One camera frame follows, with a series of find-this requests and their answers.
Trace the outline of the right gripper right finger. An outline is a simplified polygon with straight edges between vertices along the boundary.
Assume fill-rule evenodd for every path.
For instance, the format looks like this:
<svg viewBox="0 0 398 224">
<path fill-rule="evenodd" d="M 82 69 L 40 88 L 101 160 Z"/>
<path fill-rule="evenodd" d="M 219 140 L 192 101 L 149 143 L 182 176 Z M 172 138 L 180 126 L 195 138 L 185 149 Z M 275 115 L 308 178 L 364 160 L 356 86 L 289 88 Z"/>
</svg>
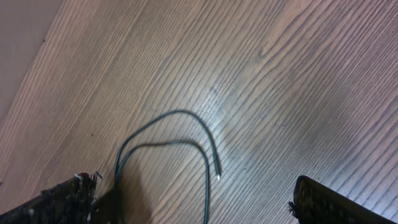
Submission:
<svg viewBox="0 0 398 224">
<path fill-rule="evenodd" d="M 297 178 L 289 212 L 300 224 L 395 224 L 305 175 Z"/>
</svg>

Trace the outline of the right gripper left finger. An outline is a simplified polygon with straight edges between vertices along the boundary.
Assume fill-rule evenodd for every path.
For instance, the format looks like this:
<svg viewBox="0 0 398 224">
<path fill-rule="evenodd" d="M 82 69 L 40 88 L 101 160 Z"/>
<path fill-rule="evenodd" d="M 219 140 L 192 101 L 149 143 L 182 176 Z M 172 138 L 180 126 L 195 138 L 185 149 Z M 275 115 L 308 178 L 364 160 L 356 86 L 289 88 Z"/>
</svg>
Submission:
<svg viewBox="0 0 398 224">
<path fill-rule="evenodd" d="M 1 224 L 88 223 L 98 174 L 79 173 L 1 215 Z"/>
</svg>

